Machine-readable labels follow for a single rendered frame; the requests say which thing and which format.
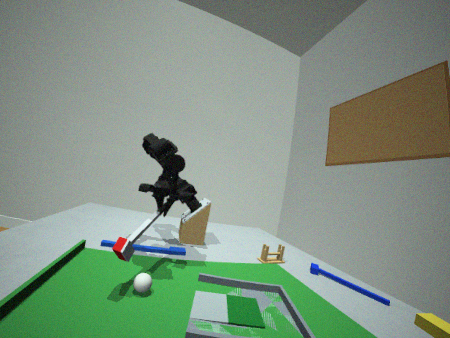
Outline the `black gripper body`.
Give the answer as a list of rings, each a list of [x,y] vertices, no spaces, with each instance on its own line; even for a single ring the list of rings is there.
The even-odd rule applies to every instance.
[[[162,176],[163,180],[168,180],[168,178],[173,178],[173,183],[177,183],[177,181],[179,179],[178,178],[179,177],[178,174],[173,174],[173,173],[168,173],[168,172],[162,172],[161,176]],[[139,190],[138,191],[141,191],[141,192],[148,192],[148,191],[153,192],[153,185],[148,184],[148,183],[141,183],[141,185],[139,186]],[[175,192],[175,194],[170,194],[169,193],[168,195],[169,195],[169,198],[172,198],[172,199],[180,198],[181,200],[186,201],[186,202],[191,202],[192,199],[193,199],[193,194],[192,193],[188,193],[188,192],[181,192],[181,193]]]

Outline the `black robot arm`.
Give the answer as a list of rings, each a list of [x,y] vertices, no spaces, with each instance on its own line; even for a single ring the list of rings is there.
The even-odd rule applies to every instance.
[[[144,136],[142,147],[145,152],[150,154],[150,156],[157,160],[158,163],[161,164],[163,168],[163,172],[178,174],[184,169],[185,161],[181,155],[175,154],[178,152],[177,146],[166,140],[165,138],[159,139],[157,136],[154,136],[154,133],[149,133]],[[161,178],[160,178],[161,177]],[[202,207],[201,203],[195,198],[195,194],[197,194],[193,185],[186,180],[178,177],[177,183],[173,183],[173,178],[168,178],[168,180],[163,180],[162,176],[159,176],[158,181],[153,185],[153,195],[160,196],[168,196],[168,194],[175,194],[175,192],[188,192],[193,193],[193,199],[191,202],[180,201],[182,203],[186,202],[186,204],[191,209],[191,213],[193,213],[196,209]],[[171,180],[172,179],[172,180]]]

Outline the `green putting mat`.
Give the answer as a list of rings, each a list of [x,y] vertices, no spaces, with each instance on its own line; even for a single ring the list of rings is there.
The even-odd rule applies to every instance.
[[[377,338],[277,264],[129,261],[83,248],[0,320],[0,338],[185,338],[193,320],[217,323],[190,318],[200,272],[282,285],[315,338]],[[140,273],[152,278],[144,293],[133,286]]]

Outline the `white ball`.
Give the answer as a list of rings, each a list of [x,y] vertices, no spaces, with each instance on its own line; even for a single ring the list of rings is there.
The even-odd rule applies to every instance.
[[[152,278],[147,273],[140,273],[133,282],[135,290],[142,293],[148,291],[152,284]]]

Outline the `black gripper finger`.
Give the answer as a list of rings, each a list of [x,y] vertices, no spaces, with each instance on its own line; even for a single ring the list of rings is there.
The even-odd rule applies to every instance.
[[[157,210],[164,204],[164,196],[156,196],[156,195],[152,195],[152,197],[155,198],[156,203],[157,203]]]
[[[165,207],[165,211],[164,211],[163,217],[164,217],[165,215],[167,215],[167,213],[169,212],[169,208],[170,208],[171,205],[172,205],[175,201],[177,201],[177,200],[179,200],[179,198],[178,198],[178,199],[166,198],[167,204],[166,204],[166,207]]]

